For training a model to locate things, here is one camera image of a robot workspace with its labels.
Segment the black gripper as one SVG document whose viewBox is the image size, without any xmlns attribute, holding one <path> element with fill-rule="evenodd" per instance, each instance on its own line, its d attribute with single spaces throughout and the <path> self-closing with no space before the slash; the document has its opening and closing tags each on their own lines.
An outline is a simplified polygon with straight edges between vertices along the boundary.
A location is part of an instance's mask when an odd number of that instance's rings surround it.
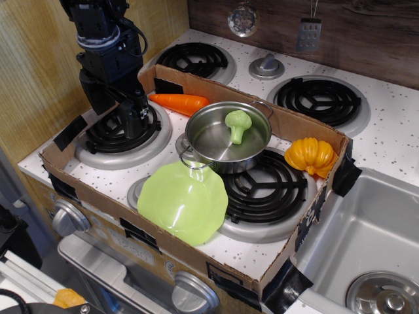
<svg viewBox="0 0 419 314">
<path fill-rule="evenodd" d="M 85 50 L 76 56 L 82 69 L 79 80 L 97 115 L 118 106 L 125 138 L 139 137 L 147 128 L 147 96 L 137 79 L 143 66 L 138 34 L 123 31 L 115 44 L 99 50 Z"/>
</svg>

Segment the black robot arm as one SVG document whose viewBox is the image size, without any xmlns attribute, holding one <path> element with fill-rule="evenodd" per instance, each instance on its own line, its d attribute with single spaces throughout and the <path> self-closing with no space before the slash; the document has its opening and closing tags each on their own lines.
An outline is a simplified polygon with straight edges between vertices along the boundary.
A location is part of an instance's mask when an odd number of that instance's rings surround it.
<svg viewBox="0 0 419 314">
<path fill-rule="evenodd" d="M 83 49 L 76 56 L 79 80 L 96 114 L 116 107 L 125 137 L 135 138 L 148 123 L 148 102 L 137 79 L 148 42 L 125 13 L 126 1 L 62 1 Z"/>
</svg>

